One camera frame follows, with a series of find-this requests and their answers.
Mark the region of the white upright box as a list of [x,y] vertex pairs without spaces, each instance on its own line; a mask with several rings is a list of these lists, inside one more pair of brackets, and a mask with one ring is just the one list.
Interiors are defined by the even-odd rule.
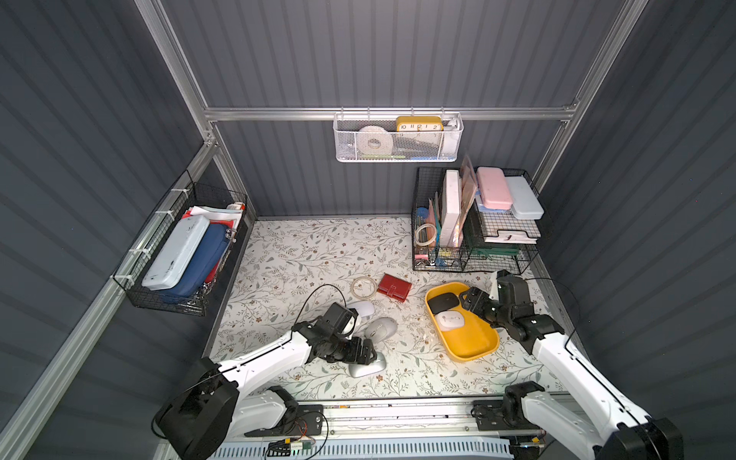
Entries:
[[461,181],[458,170],[446,170],[441,200],[440,245],[453,247],[456,224],[461,211]]

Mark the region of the silver mouse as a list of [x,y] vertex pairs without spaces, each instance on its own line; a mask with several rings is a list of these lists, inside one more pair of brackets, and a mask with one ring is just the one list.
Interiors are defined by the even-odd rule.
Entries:
[[384,354],[377,352],[376,359],[369,364],[349,364],[348,373],[354,379],[361,379],[383,372],[386,366],[387,362]]

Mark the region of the white tape roll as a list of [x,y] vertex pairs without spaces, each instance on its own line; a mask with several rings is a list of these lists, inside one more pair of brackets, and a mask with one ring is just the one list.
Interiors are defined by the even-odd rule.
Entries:
[[394,150],[393,135],[381,126],[365,126],[356,133],[360,155],[390,156]]

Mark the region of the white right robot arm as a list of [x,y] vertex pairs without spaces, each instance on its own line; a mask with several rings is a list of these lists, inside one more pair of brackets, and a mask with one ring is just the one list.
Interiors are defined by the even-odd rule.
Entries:
[[500,408],[506,425],[529,423],[552,435],[579,459],[682,459],[684,440],[666,418],[655,419],[617,389],[574,346],[551,316],[537,314],[525,280],[498,272],[496,296],[478,287],[459,293],[459,305],[502,329],[546,367],[584,411],[579,417],[546,396],[538,383],[507,387]]

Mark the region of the lilac mouse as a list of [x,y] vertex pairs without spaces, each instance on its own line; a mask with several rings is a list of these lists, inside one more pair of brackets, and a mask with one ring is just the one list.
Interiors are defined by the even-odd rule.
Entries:
[[357,317],[370,318],[375,314],[376,307],[372,302],[362,300],[349,304],[347,309],[354,312]]

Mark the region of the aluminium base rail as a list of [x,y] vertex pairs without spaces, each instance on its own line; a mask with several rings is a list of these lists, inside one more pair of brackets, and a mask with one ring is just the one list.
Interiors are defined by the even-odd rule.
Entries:
[[266,393],[243,421],[206,416],[193,435],[157,429],[158,459],[571,459],[548,429],[512,425],[502,398],[290,400]]

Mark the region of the red wallet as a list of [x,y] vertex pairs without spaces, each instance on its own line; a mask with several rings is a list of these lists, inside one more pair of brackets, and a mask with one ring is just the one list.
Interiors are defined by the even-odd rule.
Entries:
[[410,294],[411,288],[412,283],[385,273],[383,274],[381,281],[379,281],[377,293],[385,295],[397,302],[404,303]]

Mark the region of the beige tape roll in organizer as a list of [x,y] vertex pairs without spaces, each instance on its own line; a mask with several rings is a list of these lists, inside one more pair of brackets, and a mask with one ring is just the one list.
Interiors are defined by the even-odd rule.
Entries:
[[414,231],[416,247],[435,247],[437,243],[437,227],[434,222],[423,223]]

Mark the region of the white slim mouse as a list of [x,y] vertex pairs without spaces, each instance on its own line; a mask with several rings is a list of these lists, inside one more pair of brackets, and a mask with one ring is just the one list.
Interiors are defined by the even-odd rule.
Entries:
[[446,310],[434,316],[434,320],[440,332],[450,332],[465,326],[465,318],[461,312]]

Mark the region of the light grey pencil case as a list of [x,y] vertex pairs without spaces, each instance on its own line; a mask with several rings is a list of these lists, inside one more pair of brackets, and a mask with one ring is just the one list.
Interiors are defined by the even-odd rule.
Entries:
[[540,220],[544,209],[531,186],[523,176],[506,176],[511,194],[511,213],[517,220]]

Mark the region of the pink pencil case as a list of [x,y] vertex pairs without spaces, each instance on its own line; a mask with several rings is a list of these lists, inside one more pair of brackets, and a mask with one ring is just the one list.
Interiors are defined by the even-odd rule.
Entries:
[[476,176],[483,206],[487,209],[509,211],[513,199],[503,170],[479,167]]

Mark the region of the grey beige mouse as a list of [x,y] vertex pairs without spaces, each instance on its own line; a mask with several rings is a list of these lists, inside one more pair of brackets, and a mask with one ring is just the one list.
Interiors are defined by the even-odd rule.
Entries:
[[381,317],[371,322],[364,330],[364,337],[379,344],[393,337],[398,331],[398,323],[390,317]]

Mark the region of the white pencil case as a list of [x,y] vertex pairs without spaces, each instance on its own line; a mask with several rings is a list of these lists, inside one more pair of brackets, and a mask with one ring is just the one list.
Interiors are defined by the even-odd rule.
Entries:
[[210,220],[203,215],[180,220],[159,251],[141,285],[151,291],[173,288],[182,277]]

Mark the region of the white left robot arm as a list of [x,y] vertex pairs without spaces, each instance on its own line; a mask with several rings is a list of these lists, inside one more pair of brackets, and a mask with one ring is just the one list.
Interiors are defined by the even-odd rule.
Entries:
[[299,405],[271,381],[314,360],[375,362],[379,354],[372,340],[355,335],[373,312],[367,301],[333,303],[316,319],[296,323],[276,341],[239,358],[198,360],[184,389],[154,416],[154,426],[182,459],[206,459],[230,437],[292,431]]

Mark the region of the black mouse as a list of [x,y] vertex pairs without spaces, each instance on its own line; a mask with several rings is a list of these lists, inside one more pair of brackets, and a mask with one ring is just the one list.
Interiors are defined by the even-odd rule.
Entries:
[[442,314],[460,305],[458,296],[453,292],[444,292],[427,300],[432,315]]

